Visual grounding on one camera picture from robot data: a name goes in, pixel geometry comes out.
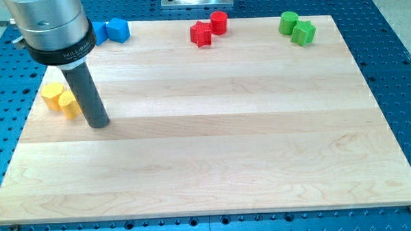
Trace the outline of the blue block behind arm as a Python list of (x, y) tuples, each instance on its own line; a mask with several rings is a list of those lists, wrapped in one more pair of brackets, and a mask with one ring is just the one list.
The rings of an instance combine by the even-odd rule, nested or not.
[(93, 21), (92, 29), (94, 30), (96, 36), (96, 46), (101, 45), (108, 39), (106, 22)]

